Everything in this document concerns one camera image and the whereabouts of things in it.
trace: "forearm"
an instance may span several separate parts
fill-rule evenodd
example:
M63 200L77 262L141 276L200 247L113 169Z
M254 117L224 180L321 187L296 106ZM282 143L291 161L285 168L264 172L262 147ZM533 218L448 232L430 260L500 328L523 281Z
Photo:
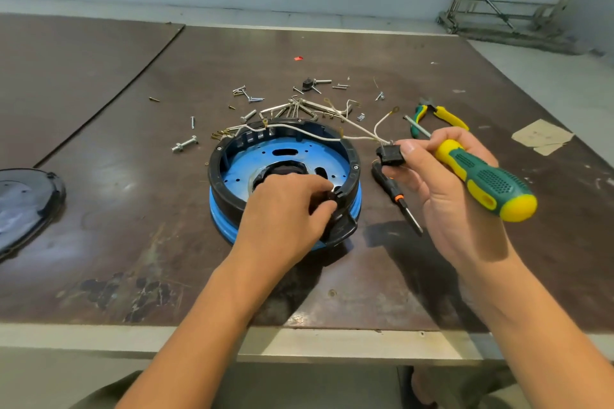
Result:
M466 278L535 408L614 407L614 369L515 252Z
M237 339L266 288L229 256L211 275L185 320L136 380L119 409L202 409L215 397Z

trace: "hole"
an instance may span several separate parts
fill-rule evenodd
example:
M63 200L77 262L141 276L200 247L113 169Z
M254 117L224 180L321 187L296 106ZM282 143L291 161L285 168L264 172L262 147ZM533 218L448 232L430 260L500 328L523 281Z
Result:
M275 149L272 152L274 156L295 156L298 154L296 149Z
M321 166L316 168L316 174L320 175L322 178L328 179L328 173Z

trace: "screwdriver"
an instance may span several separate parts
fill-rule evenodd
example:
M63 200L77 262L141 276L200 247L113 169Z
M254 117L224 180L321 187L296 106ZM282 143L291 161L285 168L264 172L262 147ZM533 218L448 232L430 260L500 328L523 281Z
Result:
M379 160L374 160L371 165L371 173L375 181L379 183L379 185L386 191L386 194L390 197L390 200L393 201L399 209L401 209L401 213L405 220L414 228L414 231L418 234L418 236L422 236L424 231L418 221L411 214L409 207L407 207L407 203L405 202L405 196L398 188L398 184L392 178L388 178L382 172L382 164Z
M403 118L430 138L430 133L409 116ZM469 194L503 221L522 222L535 213L537 198L520 178L488 165L467 152L459 142L445 140L435 151L435 158L448 165L465 182Z

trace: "person's left hand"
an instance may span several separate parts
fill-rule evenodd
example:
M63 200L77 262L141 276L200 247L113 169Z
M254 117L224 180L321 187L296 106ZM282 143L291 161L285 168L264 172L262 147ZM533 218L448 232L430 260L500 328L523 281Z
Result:
M311 196L334 185L316 174L272 174L248 199L230 257L249 265L271 288L316 244L337 207L326 201L310 215Z

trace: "black screwdriver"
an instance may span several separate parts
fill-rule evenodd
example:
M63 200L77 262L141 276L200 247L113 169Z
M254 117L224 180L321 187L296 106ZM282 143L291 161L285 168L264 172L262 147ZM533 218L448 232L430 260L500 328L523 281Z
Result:
M401 213L405 220L414 228L414 231L418 234L418 236L422 236L424 231L418 221L411 214L409 207L407 207L407 203L405 202L405 196L398 188L398 184L392 178L388 178L382 172L382 164L379 160L374 160L371 165L371 173L375 181L379 183L379 185L386 191L386 194L390 197L390 200L393 201L399 209L401 209Z

